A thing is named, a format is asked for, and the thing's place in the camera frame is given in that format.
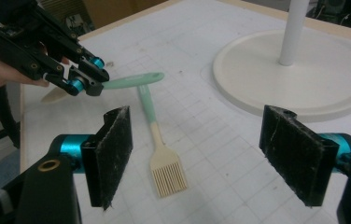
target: robotic hand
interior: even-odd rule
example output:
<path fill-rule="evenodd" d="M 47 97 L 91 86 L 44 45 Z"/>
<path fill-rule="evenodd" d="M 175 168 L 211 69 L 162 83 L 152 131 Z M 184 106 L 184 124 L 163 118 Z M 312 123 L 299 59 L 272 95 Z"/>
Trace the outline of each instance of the robotic hand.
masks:
<path fill-rule="evenodd" d="M 68 79 L 59 63 L 62 57 L 78 64 L 70 67 Z M 77 35 L 35 0 L 0 0 L 0 61 L 32 80 L 44 78 L 74 96 L 83 90 L 98 96 L 102 83 L 109 80 L 103 60 L 80 46 Z"/>

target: mint green handle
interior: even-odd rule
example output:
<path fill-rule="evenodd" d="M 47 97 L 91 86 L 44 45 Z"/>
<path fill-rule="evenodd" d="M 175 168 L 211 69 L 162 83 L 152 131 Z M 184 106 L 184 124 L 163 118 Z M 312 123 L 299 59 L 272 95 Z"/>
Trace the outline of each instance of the mint green handle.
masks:
<path fill-rule="evenodd" d="M 141 98 L 141 101 L 143 102 L 143 106 L 146 111 L 148 122 L 149 123 L 156 122 L 155 109 L 153 107 L 152 98 L 149 92 L 148 85 L 138 86 L 138 92 L 140 93 L 140 98 Z"/>
<path fill-rule="evenodd" d="M 118 78 L 103 83 L 104 90 L 120 89 L 147 85 L 149 83 L 160 81 L 164 78 L 164 73 L 145 73 L 135 76 Z"/>

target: basting brush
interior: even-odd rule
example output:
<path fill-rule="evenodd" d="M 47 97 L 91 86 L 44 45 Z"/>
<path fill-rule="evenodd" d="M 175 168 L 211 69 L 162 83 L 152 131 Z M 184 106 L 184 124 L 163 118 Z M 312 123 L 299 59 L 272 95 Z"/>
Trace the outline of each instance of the basting brush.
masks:
<path fill-rule="evenodd" d="M 139 86 L 138 92 L 143 102 L 149 121 L 150 130 L 155 142 L 155 152 L 150 160 L 150 169 L 155 181 L 155 186 L 160 197 L 186 189 L 187 179 L 184 176 L 181 161 L 178 155 L 166 147 L 161 139 L 158 122 L 151 95 L 147 85 Z"/>

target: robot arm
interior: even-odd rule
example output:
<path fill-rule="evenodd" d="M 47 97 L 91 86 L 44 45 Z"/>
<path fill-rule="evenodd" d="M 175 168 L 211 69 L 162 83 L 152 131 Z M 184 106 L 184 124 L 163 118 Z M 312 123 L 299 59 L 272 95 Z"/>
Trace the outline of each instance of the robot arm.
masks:
<path fill-rule="evenodd" d="M 128 106 L 104 114 L 96 134 L 61 134 L 48 153 L 0 189 L 0 223 L 81 223 L 73 174 L 85 174 L 91 206 L 107 209 L 133 149 Z"/>
<path fill-rule="evenodd" d="M 42 45 L 48 55 L 42 51 Z M 68 78 L 59 63 L 66 57 Z M 104 62 L 78 44 L 77 35 L 56 21 L 35 0 L 0 0 L 0 61 L 33 80 L 45 80 L 71 95 L 85 90 L 98 96 L 109 80 Z"/>
<path fill-rule="evenodd" d="M 322 205 L 332 172 L 346 175 L 337 216 L 339 223 L 351 223 L 351 135 L 315 133 L 294 112 L 266 105 L 260 148 L 306 206 Z"/>

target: screw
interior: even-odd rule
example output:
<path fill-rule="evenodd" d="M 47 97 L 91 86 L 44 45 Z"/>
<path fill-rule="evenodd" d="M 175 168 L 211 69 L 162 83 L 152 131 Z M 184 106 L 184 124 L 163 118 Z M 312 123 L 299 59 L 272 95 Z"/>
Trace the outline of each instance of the screw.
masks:
<path fill-rule="evenodd" d="M 59 167 L 60 161 L 59 160 L 50 160 L 50 161 L 44 161 L 38 166 L 38 170 L 40 172 L 47 172 L 56 169 Z"/>

